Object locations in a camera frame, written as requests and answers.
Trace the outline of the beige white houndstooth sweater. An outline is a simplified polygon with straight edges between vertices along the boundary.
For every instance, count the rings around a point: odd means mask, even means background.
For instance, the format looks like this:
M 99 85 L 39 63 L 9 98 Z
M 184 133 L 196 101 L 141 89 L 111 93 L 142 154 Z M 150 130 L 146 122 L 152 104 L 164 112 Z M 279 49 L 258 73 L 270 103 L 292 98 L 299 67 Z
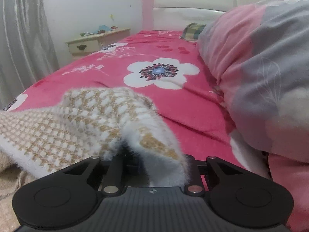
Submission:
M 55 106 L 1 111 L 1 231 L 19 223 L 13 195 L 23 185 L 91 156 L 110 160 L 126 146 L 151 186 L 184 186 L 188 163 L 152 100 L 126 87 L 65 92 Z

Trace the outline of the pink floral bed blanket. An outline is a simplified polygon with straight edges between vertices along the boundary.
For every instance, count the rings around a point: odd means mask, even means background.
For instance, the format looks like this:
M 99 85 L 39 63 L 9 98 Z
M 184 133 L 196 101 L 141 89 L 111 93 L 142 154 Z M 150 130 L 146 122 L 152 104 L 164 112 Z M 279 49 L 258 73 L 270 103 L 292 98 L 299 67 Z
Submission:
M 41 79 L 1 111 L 1 155 L 25 167 L 39 163 L 39 175 L 92 156 L 56 125 L 16 114 L 57 105 L 72 89 L 134 91 L 148 98 L 176 135 L 181 148 L 197 159 L 217 156 L 240 165 L 232 148 L 236 129 L 194 43 L 174 31 L 141 31 L 106 50 L 92 53 Z

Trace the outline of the cream bedside table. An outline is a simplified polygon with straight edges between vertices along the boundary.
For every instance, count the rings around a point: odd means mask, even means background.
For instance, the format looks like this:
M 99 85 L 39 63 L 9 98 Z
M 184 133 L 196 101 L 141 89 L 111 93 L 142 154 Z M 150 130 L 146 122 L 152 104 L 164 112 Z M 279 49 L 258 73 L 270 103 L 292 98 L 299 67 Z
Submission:
M 67 41 L 73 59 L 77 60 L 98 51 L 110 51 L 116 43 L 130 36 L 130 28 L 117 28 L 108 32 L 83 36 Z

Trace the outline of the pink grey quilt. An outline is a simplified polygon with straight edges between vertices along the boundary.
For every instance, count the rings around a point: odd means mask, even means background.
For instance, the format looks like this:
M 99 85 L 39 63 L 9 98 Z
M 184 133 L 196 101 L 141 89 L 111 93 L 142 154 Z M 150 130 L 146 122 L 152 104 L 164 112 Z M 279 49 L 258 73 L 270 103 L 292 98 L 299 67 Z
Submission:
M 248 145 L 267 152 L 294 199 L 292 231 L 308 231 L 308 0 L 264 0 L 206 26 L 199 54 Z

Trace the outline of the grey curtain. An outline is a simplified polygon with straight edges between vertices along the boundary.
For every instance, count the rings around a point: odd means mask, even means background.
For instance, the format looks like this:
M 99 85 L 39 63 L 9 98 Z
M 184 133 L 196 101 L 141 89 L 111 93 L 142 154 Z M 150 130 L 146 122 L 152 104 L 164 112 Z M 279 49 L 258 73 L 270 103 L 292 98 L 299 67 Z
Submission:
M 1 0 L 1 107 L 59 68 L 43 0 Z

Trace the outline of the green plaid pillow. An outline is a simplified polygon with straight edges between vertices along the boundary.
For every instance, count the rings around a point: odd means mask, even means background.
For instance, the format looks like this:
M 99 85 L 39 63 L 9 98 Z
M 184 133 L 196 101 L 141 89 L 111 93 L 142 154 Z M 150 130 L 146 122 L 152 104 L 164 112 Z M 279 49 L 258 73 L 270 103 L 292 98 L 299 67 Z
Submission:
M 205 27 L 205 24 L 191 23 L 185 27 L 180 38 L 186 41 L 197 41 Z

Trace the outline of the blue cloth on nightstand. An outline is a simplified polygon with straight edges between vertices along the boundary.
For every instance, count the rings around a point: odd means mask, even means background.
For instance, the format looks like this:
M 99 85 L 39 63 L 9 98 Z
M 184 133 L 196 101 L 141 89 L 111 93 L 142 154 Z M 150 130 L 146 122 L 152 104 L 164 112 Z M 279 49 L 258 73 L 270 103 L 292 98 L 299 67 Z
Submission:
M 100 25 L 98 27 L 98 29 L 95 31 L 96 34 L 102 34 L 102 33 L 105 33 L 105 32 L 111 32 L 113 29 L 106 26 L 106 25 Z

